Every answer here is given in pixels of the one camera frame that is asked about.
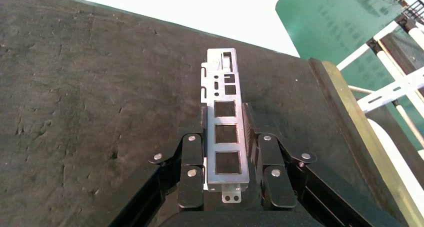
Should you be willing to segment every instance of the square hole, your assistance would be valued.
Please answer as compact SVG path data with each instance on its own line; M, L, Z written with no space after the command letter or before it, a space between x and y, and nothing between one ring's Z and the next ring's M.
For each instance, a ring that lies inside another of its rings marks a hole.
M235 95L236 94L236 86L235 85L226 85L225 86L225 94L226 95Z
M231 52L222 53L222 59L224 59L224 57L229 58L229 69L231 72L233 72L233 59L231 58Z
M234 101L215 101L215 117L235 117L236 103Z
M232 125L215 125L215 143L237 143L237 127Z
M235 83L236 79L234 77L234 74L229 73L229 74L224 74L224 83Z
M220 174L242 174L240 166L240 153L235 152L215 152L215 173Z

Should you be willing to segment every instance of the silver bolt head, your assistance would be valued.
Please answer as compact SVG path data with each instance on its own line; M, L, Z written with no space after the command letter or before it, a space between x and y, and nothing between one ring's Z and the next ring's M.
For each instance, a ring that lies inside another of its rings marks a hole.
M189 171L187 171L187 175L189 177L193 177L197 174L198 172L195 169L190 169Z
M271 171L271 175L274 176L274 177L278 177L278 176L281 175L281 172L278 169L273 169Z
M155 160L160 160L162 158L162 154L161 153L157 153L153 156L153 159Z
M311 158L311 155L309 155L308 153L303 153L302 158L304 158L305 160L309 160Z

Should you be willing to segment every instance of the dark work surface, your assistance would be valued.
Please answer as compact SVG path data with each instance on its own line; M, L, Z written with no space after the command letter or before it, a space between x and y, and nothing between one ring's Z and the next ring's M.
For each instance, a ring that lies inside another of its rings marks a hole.
M209 48L236 48L243 101L373 198L307 61L71 0L0 9L0 226L106 225L197 115Z

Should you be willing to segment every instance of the metal bracket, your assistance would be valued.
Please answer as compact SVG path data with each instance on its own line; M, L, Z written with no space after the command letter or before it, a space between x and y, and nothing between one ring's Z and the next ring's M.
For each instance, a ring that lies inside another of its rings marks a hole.
M208 110L207 188L210 192L222 192L224 203L240 203L240 192L246 190L249 184L249 169L236 50L208 49L207 62L201 66L201 102L207 104ZM216 112L216 105L222 103L233 107L232 114ZM217 133L221 127L233 129L235 139L219 141ZM217 153L238 153L239 173L218 172ZM230 196L231 200L225 200L226 196Z
M423 86L424 67L361 98L357 103L364 113L368 113Z

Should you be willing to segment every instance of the green floor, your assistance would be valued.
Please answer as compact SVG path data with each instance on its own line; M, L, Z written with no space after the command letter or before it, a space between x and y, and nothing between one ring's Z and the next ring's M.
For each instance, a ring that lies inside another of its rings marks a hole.
M279 0L275 9L301 58L316 58L335 64L402 11L393 0ZM394 81L370 50L342 70L342 74L349 85L370 90L378 90ZM423 118L411 102L405 97L399 102L424 133ZM416 149L422 149L393 105L387 107Z

